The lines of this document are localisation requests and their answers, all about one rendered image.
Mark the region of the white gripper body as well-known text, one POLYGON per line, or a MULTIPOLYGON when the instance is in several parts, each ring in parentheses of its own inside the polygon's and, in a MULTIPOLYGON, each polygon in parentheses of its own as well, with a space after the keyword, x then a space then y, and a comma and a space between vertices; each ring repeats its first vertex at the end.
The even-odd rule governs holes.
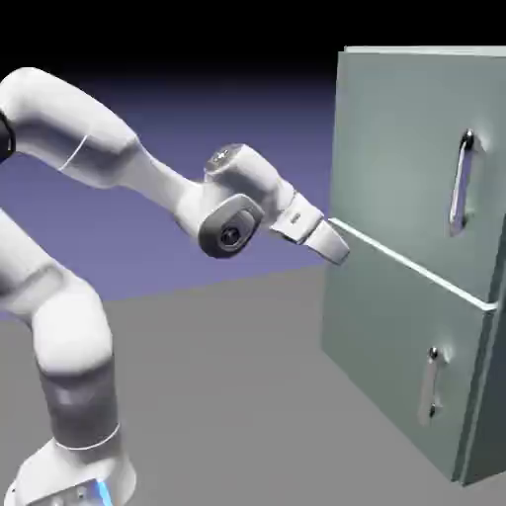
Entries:
POLYGON ((321 220, 309 234, 306 246, 334 265, 341 265, 350 252, 346 241, 326 219, 321 220))

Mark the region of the grey-green cabinet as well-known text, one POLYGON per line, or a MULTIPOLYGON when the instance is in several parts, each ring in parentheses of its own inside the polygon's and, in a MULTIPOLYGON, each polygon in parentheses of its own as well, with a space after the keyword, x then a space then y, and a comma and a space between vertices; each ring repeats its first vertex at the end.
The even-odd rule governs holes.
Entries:
POLYGON ((448 479, 506 471, 506 46, 346 48, 322 347, 448 479))

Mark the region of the large grey-green cabinet door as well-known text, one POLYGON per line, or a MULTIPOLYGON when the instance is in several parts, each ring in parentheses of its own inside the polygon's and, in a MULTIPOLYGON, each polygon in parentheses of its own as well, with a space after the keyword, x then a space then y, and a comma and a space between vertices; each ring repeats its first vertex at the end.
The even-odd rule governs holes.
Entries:
POLYGON ((333 215, 459 289, 498 298, 506 220, 506 48, 350 47, 338 61, 333 215), (475 133, 466 224, 449 233, 475 133))

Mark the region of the small grey-green cabinet door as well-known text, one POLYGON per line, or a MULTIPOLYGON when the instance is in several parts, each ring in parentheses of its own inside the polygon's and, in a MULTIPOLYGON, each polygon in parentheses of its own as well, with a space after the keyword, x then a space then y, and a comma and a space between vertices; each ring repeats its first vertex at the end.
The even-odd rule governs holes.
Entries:
POLYGON ((351 252, 328 266, 322 349, 387 419, 448 479, 464 456, 495 307, 473 303, 350 232, 351 252), (417 417, 430 347, 441 359, 436 412, 417 417))

